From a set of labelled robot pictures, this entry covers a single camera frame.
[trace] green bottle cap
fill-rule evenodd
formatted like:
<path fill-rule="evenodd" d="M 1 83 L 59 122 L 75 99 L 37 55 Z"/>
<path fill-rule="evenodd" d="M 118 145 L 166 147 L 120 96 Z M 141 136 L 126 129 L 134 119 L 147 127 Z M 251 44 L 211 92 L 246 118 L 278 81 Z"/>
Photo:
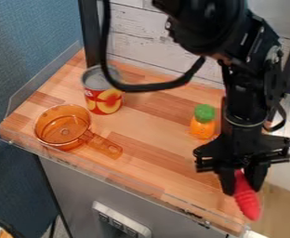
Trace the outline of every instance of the green bottle cap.
<path fill-rule="evenodd" d="M 203 123 L 203 124 L 209 123 L 215 119 L 216 110 L 214 107 L 210 105 L 201 104 L 195 108 L 194 116 L 196 120 L 200 123 Z"/>

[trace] gray floor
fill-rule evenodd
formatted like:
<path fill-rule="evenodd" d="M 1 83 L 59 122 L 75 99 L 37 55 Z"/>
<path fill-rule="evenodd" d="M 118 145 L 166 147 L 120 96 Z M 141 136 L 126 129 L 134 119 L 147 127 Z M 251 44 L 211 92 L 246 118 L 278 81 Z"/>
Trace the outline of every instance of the gray floor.
<path fill-rule="evenodd" d="M 49 234 L 50 228 L 46 231 L 42 238 L 49 238 Z M 53 238 L 69 238 L 60 218 L 57 218 L 57 224 Z"/>

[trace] butcher block surface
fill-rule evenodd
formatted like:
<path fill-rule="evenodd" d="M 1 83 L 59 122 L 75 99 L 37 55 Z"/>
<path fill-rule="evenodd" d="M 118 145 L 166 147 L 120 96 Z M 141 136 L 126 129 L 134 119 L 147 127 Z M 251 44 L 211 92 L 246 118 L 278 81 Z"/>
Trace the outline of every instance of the butcher block surface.
<path fill-rule="evenodd" d="M 172 78 L 117 61 L 112 64 L 128 82 Z M 35 139 L 35 119 L 43 111 L 68 103 L 86 107 L 81 85 L 85 69 L 84 52 L 80 51 L 2 122 L 1 136 L 12 137 L 5 132 L 8 129 L 21 135 L 14 138 L 19 144 L 41 146 L 30 143 L 28 138 Z M 222 230 L 239 233 L 246 220 L 234 200 L 222 193 L 218 177 L 214 173 L 195 172 L 192 151 L 208 141 L 189 133 L 193 110 L 199 103 L 217 108 L 219 125 L 223 95 L 220 89 L 194 83 L 155 93 L 125 94 L 124 107 L 119 112 L 91 114 L 92 131 L 123 147 L 119 159 L 108 158 L 87 145 L 67 153 L 50 149 L 46 152 L 73 168 L 98 175 L 193 219 L 202 217 Z"/>

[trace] orange measuring cup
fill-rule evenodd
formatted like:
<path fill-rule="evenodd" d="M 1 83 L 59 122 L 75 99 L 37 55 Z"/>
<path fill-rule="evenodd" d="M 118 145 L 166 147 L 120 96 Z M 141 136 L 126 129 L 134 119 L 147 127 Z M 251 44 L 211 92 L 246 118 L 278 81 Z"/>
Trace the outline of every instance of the orange measuring cup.
<path fill-rule="evenodd" d="M 89 111 L 77 105 L 60 105 L 43 112 L 36 120 L 34 134 L 38 140 L 62 151 L 83 143 L 112 159 L 122 155 L 122 147 L 89 130 Z"/>

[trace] tin can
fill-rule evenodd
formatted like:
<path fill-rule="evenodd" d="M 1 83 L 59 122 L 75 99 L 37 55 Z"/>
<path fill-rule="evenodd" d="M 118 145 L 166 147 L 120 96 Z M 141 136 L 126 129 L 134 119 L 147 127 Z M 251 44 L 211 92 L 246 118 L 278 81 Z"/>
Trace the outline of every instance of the tin can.
<path fill-rule="evenodd" d="M 121 75 L 111 66 L 112 77 L 121 80 Z M 107 115 L 117 112 L 123 104 L 123 92 L 113 88 L 105 79 L 99 65 L 89 68 L 82 76 L 87 108 L 95 114 Z"/>

